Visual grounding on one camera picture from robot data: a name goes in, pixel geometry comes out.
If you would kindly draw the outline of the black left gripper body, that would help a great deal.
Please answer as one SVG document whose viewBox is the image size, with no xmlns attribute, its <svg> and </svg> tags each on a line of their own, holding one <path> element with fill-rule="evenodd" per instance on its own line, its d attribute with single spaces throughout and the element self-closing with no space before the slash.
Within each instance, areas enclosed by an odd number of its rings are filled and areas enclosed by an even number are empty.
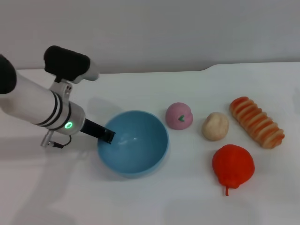
<svg viewBox="0 0 300 225">
<path fill-rule="evenodd" d="M 85 119 L 81 132 L 100 140 L 105 140 L 105 128 L 89 119 Z"/>
</svg>

